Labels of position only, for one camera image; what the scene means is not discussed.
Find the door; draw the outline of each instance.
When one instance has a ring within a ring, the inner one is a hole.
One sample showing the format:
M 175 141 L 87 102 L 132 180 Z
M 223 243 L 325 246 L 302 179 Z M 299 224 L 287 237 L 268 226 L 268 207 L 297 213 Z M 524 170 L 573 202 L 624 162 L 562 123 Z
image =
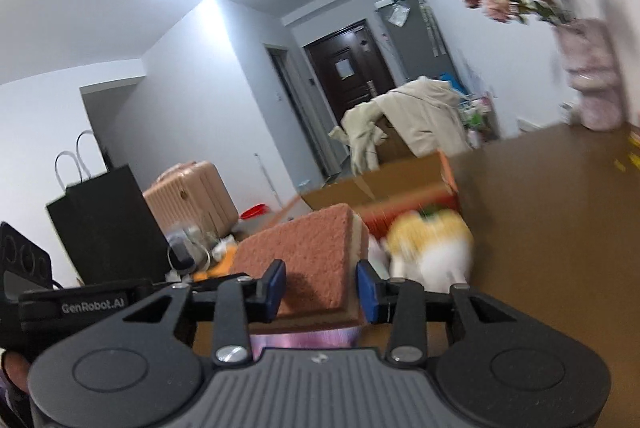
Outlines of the door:
M 305 46 L 338 123 L 359 103 L 396 87 L 367 21 Z
M 322 151 L 322 145 L 320 144 L 320 139 L 314 130 L 312 120 L 310 116 L 308 116 L 308 113 L 305 112 L 306 109 L 302 102 L 302 98 L 300 97 L 296 84 L 289 72 L 289 66 L 287 66 L 287 51 L 283 49 L 270 48 L 267 48 L 267 51 L 271 57 L 273 67 L 276 69 L 278 78 L 280 78 L 280 83 L 282 83 L 282 88 L 287 95 L 291 108 L 298 119 L 300 129 L 302 129 L 302 132 L 305 135 L 306 142 L 314 157 L 314 161 L 316 161 L 324 179 L 327 179 L 329 176 L 334 175 L 336 170 L 335 168 L 332 169 L 330 161 L 325 158 L 324 152 Z

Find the beige coat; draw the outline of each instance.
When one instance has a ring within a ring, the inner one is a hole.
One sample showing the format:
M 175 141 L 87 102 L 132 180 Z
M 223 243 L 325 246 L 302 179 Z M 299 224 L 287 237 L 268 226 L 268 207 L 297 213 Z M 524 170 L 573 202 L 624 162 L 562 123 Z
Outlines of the beige coat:
M 375 102 L 417 157 L 438 149 L 447 156 L 470 149 L 458 114 L 460 93 L 449 82 L 421 76 Z

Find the pink vase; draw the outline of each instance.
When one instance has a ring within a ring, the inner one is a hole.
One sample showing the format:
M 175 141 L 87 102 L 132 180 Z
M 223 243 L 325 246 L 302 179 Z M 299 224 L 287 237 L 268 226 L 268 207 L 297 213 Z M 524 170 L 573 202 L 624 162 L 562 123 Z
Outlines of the pink vase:
M 575 19 L 554 28 L 570 85 L 582 93 L 582 124 L 592 131 L 613 131 L 624 121 L 616 55 L 604 22 Z

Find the pink suitcase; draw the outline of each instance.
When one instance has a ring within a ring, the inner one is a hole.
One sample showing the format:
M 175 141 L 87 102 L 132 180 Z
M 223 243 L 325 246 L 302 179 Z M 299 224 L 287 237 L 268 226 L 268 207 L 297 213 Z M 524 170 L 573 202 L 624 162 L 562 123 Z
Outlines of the pink suitcase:
M 164 172 L 144 196 L 164 234 L 195 225 L 221 239 L 238 221 L 238 209 L 211 163 L 176 165 Z

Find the pink sponge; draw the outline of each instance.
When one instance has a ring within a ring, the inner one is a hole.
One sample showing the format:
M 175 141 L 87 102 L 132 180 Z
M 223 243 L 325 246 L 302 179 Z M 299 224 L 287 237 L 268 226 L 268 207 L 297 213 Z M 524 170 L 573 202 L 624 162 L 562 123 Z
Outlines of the pink sponge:
M 259 277 L 274 259 L 287 265 L 278 318 L 259 332 L 289 332 L 362 323 L 355 265 L 367 256 L 369 232 L 346 205 L 332 206 L 262 231 L 240 243 L 231 273 Z

